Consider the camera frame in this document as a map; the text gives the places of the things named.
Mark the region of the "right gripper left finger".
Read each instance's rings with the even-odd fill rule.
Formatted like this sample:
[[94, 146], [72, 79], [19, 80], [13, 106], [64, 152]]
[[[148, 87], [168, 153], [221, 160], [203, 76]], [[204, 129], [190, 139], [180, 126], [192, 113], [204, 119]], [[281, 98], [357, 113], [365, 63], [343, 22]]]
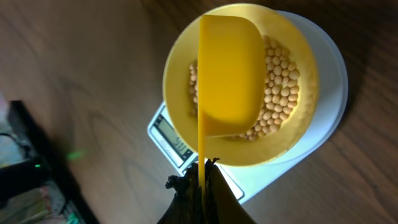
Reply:
[[198, 183], [198, 164], [192, 163], [184, 176], [171, 175], [166, 189], [174, 189], [174, 197], [157, 224], [202, 223], [201, 187]]

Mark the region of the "yellow measuring scoop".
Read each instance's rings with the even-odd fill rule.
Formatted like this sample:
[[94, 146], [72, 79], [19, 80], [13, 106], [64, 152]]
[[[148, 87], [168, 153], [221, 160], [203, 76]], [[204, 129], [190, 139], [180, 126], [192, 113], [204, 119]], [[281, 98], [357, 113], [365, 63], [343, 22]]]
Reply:
[[256, 123], [266, 75], [262, 35], [248, 19], [203, 15], [198, 42], [198, 182], [206, 192], [205, 158], [243, 164], [242, 134]]

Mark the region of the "white digital kitchen scale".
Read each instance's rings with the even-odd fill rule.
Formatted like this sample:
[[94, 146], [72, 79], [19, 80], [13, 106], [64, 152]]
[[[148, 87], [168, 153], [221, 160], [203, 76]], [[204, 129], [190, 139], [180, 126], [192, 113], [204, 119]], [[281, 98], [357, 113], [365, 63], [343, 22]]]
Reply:
[[[320, 72], [320, 96], [315, 116], [300, 141], [279, 158], [264, 165], [220, 166], [220, 171], [239, 203], [244, 203], [282, 174], [318, 149], [334, 132], [348, 99], [348, 76], [343, 56], [332, 38], [318, 25], [300, 15], [282, 12], [309, 41]], [[161, 104], [147, 133], [179, 175], [198, 160], [174, 131], [165, 104]]]

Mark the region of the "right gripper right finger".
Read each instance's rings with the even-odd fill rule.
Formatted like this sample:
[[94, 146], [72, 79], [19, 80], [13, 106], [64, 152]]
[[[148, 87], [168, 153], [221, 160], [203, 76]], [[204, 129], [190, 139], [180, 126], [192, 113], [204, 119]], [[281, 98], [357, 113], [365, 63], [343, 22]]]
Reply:
[[256, 224], [234, 196], [220, 168], [216, 165], [217, 160], [218, 158], [208, 159], [205, 163], [206, 222]]

